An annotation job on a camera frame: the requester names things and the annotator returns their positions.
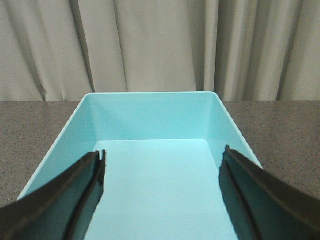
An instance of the plastic bin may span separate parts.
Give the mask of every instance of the plastic bin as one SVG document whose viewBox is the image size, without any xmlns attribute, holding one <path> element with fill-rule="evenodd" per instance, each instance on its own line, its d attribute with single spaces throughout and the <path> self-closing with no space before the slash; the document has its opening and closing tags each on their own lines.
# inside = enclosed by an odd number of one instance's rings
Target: plastic bin
<svg viewBox="0 0 320 240">
<path fill-rule="evenodd" d="M 20 198 L 106 149 L 104 194 L 86 239 L 237 239 L 218 181 L 227 144 L 260 166 L 213 92 L 91 93 Z"/>
</svg>

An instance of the bin floor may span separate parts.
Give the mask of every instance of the bin floor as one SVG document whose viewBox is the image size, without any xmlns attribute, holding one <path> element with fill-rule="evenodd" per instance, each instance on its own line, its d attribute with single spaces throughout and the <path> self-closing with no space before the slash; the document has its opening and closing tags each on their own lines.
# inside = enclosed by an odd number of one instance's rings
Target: bin floor
<svg viewBox="0 0 320 240">
<path fill-rule="evenodd" d="M 237 239 L 207 141 L 97 142 L 102 149 L 104 193 L 85 239 Z"/>
</svg>

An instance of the gray countertop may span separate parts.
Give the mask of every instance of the gray countertop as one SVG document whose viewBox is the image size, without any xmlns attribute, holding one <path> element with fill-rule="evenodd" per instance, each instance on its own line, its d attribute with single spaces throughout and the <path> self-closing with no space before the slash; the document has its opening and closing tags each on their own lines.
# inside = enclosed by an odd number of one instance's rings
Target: gray countertop
<svg viewBox="0 0 320 240">
<path fill-rule="evenodd" d="M 320 101 L 225 102 L 265 170 L 320 199 Z M 0 207 L 16 200 L 78 102 L 0 102 Z"/>
</svg>

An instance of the beige curtain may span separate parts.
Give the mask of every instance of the beige curtain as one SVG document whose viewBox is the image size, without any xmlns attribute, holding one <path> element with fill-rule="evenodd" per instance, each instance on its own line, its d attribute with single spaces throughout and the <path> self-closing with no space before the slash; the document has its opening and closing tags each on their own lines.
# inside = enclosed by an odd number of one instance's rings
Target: beige curtain
<svg viewBox="0 0 320 240">
<path fill-rule="evenodd" d="M 0 0 L 0 100 L 320 100 L 319 0 Z"/>
</svg>

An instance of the light blue plastic bin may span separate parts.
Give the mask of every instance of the light blue plastic bin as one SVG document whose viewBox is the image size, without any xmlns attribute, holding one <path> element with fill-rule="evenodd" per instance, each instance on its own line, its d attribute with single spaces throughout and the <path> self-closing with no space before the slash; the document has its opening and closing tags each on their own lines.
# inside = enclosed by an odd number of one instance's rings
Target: light blue plastic bin
<svg viewBox="0 0 320 240">
<path fill-rule="evenodd" d="M 106 149 L 104 194 L 86 239 L 237 239 L 218 180 L 226 145 L 260 166 L 213 92 L 88 94 L 20 198 Z"/>
</svg>

